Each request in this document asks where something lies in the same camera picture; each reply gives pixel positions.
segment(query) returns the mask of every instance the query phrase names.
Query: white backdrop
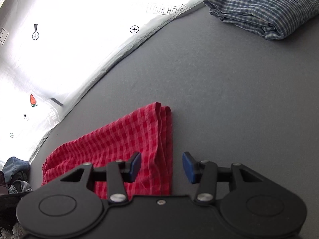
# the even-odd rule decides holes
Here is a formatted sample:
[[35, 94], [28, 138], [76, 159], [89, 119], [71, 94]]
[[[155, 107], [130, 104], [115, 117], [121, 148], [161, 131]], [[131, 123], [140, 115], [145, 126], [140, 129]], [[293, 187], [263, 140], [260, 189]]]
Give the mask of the white backdrop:
[[119, 58], [202, 1], [4, 0], [0, 161], [31, 162], [50, 130]]

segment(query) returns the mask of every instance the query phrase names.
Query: blue gripper pad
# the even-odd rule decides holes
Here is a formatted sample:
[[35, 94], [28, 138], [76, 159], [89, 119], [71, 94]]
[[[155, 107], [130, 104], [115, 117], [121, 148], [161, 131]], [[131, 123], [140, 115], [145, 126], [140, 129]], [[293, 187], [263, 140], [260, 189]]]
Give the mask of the blue gripper pad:
[[196, 162], [194, 163], [194, 159], [189, 158], [188, 154], [189, 154], [188, 152], [183, 153], [184, 172], [190, 183], [198, 183], [197, 181], [198, 172], [195, 170]]
[[134, 182], [139, 170], [141, 169], [142, 165], [142, 154], [139, 153], [135, 159], [131, 162], [130, 172], [129, 172], [129, 182]]

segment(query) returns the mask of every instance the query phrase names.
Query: gray table surface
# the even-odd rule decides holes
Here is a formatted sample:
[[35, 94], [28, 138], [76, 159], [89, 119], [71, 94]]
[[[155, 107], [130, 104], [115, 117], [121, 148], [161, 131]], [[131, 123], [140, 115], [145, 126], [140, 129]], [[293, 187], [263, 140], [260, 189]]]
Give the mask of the gray table surface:
[[[319, 17], [281, 41], [220, 22], [202, 7], [119, 62], [53, 130], [30, 183], [58, 146], [159, 101], [173, 112], [173, 194], [194, 195], [181, 156], [242, 162], [307, 204], [302, 238], [319, 235]], [[218, 187], [218, 197], [226, 191]]]

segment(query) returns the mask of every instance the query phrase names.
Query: red gingham towel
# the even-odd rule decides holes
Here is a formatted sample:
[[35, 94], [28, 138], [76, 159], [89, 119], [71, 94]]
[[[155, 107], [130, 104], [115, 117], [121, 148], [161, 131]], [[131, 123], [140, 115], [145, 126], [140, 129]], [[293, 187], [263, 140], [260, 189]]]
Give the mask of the red gingham towel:
[[[42, 185], [85, 162], [102, 167], [141, 152], [142, 166], [135, 182], [125, 183], [129, 198], [134, 194], [169, 195], [172, 150], [171, 110], [153, 103], [58, 147], [42, 166]], [[95, 193], [106, 199], [106, 183], [96, 182]]]

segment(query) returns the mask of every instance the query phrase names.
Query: denim fabric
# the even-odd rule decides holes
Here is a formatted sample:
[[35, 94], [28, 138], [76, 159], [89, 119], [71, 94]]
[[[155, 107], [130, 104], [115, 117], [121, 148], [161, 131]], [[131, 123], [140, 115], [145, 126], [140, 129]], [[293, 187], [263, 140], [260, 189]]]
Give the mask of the denim fabric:
[[22, 161], [16, 157], [9, 158], [2, 169], [2, 172], [4, 173], [5, 182], [9, 183], [12, 176], [20, 171], [29, 175], [29, 171], [30, 171], [29, 162]]

